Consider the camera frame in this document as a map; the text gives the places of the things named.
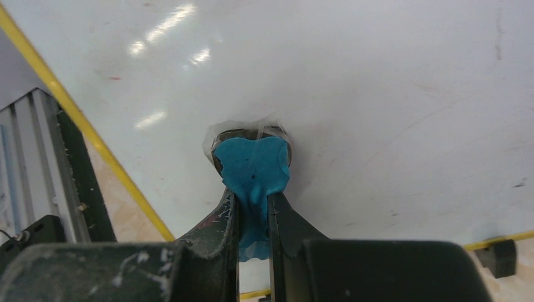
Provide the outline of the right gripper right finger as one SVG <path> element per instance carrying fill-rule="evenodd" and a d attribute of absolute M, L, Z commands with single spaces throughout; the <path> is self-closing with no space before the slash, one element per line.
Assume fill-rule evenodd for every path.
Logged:
<path fill-rule="evenodd" d="M 311 301 L 313 277 L 304 242 L 327 237 L 290 205 L 283 193 L 268 196 L 272 301 Z"/>

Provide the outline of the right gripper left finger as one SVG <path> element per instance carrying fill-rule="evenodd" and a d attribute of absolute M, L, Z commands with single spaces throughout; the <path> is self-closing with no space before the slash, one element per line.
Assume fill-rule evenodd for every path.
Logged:
<path fill-rule="evenodd" d="M 239 202 L 233 192 L 225 189 L 217 207 L 178 242 L 178 301 L 239 299 Z"/>

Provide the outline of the blue whiteboard eraser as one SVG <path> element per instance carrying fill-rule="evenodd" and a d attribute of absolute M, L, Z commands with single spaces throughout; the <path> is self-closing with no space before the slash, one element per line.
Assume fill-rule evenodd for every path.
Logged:
<path fill-rule="evenodd" d="M 266 260 L 268 197 L 283 192 L 290 179 L 287 132 L 266 118 L 223 121 L 208 127 L 203 151 L 239 203 L 239 262 Z"/>

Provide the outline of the white whiteboard with yellow frame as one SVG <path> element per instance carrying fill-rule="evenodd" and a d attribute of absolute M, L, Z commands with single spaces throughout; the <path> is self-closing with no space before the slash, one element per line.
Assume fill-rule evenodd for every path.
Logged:
<path fill-rule="evenodd" d="M 2 1 L 1 26 L 172 240 L 218 203 L 215 127 L 290 137 L 286 196 L 333 238 L 516 240 L 533 300 L 532 1 Z"/>

